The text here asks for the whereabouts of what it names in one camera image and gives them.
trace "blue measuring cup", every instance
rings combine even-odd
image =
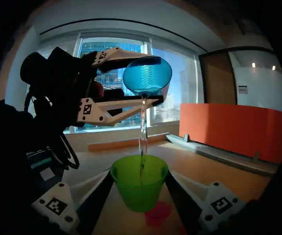
[[[172,69],[158,56],[146,56],[131,62],[124,71],[124,85],[137,96],[167,96]]]

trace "window sill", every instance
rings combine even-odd
[[[177,125],[180,124],[180,121],[167,121],[167,122],[161,122],[161,123],[155,123],[152,121],[152,127],[157,127],[157,126],[170,126],[170,125]]]
[[[149,136],[160,133],[179,134],[179,124],[166,123],[165,125],[148,127]],[[87,152],[89,144],[116,142],[127,139],[138,138],[140,135],[139,127],[109,128],[96,130],[82,130],[77,132],[65,132],[70,145],[75,152]]]
[[[74,133],[94,133],[94,132],[108,132],[108,131],[115,131],[115,130],[131,130],[131,129],[139,129],[140,126],[135,127],[109,127],[106,129],[95,129],[95,130],[78,130]]]

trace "wooden table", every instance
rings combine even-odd
[[[63,181],[72,186],[110,168],[117,159],[138,153],[138,146],[78,153],[79,169],[66,171]],[[258,199],[270,180],[269,177],[236,169],[166,141],[149,144],[147,153],[162,158],[170,170],[194,181],[205,185],[220,181],[245,202]],[[166,185],[163,186],[159,200],[170,205],[171,215],[162,226],[150,227],[146,225],[143,213],[132,212],[125,206],[116,185],[113,184],[93,234],[183,233],[179,215]]]

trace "orange panel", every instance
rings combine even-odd
[[[181,104],[179,136],[238,154],[280,163],[282,112],[223,104]]]

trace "green plastic cup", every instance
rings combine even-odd
[[[110,173],[126,206],[134,212],[147,212],[158,201],[168,166],[158,157],[145,155],[142,177],[140,169],[141,156],[131,155],[117,160]]]

